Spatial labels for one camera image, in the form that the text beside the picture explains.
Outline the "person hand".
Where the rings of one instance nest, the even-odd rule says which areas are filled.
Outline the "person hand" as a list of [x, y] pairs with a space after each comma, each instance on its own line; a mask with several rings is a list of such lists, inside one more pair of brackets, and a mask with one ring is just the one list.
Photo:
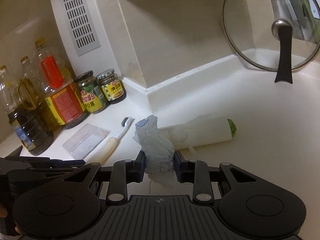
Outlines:
[[[0, 217], [1, 218], [6, 218], [7, 216], [8, 216], [8, 212], [7, 212], [6, 208], [2, 204], [0, 204]], [[15, 231], [19, 235], [21, 234], [21, 231], [17, 226], [15, 226]]]

